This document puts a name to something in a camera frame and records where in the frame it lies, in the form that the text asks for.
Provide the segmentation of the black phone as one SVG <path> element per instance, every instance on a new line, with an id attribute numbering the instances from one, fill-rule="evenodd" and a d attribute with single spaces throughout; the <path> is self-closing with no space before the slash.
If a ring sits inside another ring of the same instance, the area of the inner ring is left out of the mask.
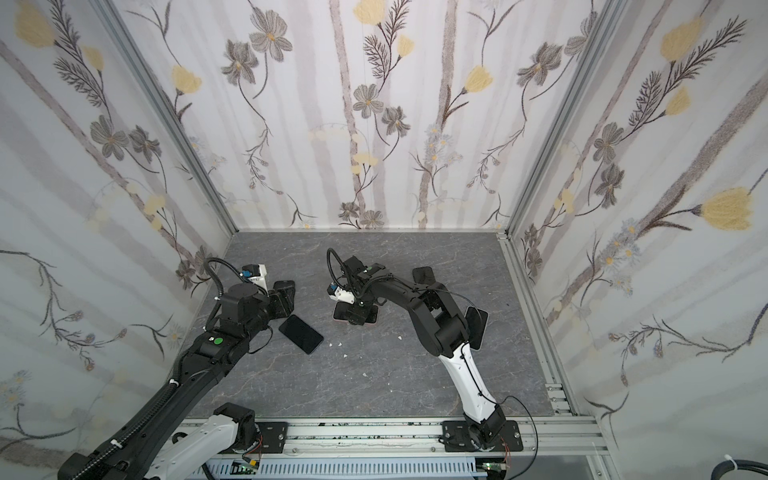
<path id="1" fill-rule="evenodd" d="M 290 315 L 280 326 L 279 331 L 307 355 L 312 354 L 324 341 L 324 337 L 299 316 Z"/>
<path id="2" fill-rule="evenodd" d="M 487 311 L 476 307 L 468 307 L 465 313 L 469 345 L 473 350 L 480 350 L 486 331 L 489 314 Z"/>
<path id="3" fill-rule="evenodd" d="M 412 277 L 416 284 L 430 286 L 436 282 L 434 271 L 429 266 L 414 268 Z"/>
<path id="4" fill-rule="evenodd" d="M 379 307 L 376 304 L 360 305 L 337 303 L 333 318 L 352 325 L 374 324 L 377 321 Z"/>

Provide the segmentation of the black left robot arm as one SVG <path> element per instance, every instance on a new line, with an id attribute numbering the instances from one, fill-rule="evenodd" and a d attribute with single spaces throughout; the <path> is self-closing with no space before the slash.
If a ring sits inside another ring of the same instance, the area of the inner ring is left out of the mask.
<path id="1" fill-rule="evenodd" d="M 181 353 L 162 388 L 108 440 L 88 455 L 74 453 L 60 479 L 184 479 L 213 455 L 258 441 L 252 410 L 226 404 L 200 433 L 169 439 L 193 407 L 250 352 L 271 321 L 293 313 L 296 285 L 272 289 L 244 281 L 220 292 L 203 332 Z"/>

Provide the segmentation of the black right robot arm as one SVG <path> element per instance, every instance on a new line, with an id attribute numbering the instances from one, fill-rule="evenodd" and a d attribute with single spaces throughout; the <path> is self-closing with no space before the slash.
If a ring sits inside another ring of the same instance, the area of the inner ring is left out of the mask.
<path id="1" fill-rule="evenodd" d="M 327 294 L 336 302 L 333 317 L 366 325 L 377 321 L 379 307 L 386 302 L 404 309 L 422 347 L 443 364 L 459 394 L 469 444 L 491 448 L 506 416 L 472 356 L 480 348 L 486 325 L 481 310 L 471 306 L 474 316 L 462 313 L 429 266 L 413 269 L 408 280 L 379 263 L 367 266 L 355 256 L 343 260 L 332 248 L 326 251 L 326 263 L 331 276 Z"/>

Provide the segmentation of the small green circuit board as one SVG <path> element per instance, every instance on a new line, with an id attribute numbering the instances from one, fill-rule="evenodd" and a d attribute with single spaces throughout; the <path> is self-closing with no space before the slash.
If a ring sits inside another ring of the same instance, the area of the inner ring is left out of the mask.
<path id="1" fill-rule="evenodd" d="M 255 475 L 259 471 L 260 462 L 257 460 L 233 461 L 229 474 L 236 475 Z"/>

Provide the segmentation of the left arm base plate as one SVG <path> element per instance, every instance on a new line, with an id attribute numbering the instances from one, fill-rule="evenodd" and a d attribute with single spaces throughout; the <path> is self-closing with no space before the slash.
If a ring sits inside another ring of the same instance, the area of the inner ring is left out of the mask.
<path id="1" fill-rule="evenodd" d="M 281 454 L 287 439 L 288 422 L 252 420 L 239 425 L 233 445 L 222 454 Z"/>

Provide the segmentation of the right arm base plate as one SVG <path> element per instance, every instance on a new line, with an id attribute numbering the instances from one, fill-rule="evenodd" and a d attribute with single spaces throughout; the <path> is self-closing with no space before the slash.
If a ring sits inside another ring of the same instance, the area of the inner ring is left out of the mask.
<path id="1" fill-rule="evenodd" d="M 506 421 L 501 430 L 493 437 L 483 433 L 466 420 L 446 420 L 441 423 L 438 437 L 446 452 L 522 452 L 522 435 L 515 421 Z"/>

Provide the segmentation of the aluminium mounting rail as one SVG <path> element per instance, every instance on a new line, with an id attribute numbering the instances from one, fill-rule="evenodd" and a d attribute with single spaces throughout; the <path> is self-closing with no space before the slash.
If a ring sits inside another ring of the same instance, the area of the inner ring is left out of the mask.
<path id="1" fill-rule="evenodd" d="M 446 452 L 438 440 L 446 418 L 293 418 L 281 454 L 267 458 L 437 457 L 437 456 L 606 456 L 607 440 L 589 416 L 512 417 L 522 435 L 522 452 Z"/>

